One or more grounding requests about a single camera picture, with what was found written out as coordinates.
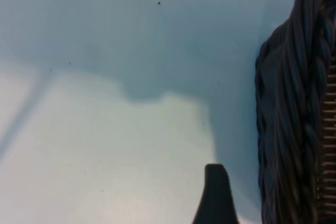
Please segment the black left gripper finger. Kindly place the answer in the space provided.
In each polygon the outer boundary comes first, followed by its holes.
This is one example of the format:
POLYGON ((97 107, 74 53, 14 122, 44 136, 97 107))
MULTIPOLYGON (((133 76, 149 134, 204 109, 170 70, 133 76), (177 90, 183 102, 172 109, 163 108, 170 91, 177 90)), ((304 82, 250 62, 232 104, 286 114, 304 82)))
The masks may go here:
POLYGON ((239 223, 229 177, 222 164, 205 166, 204 190, 194 223, 239 223))

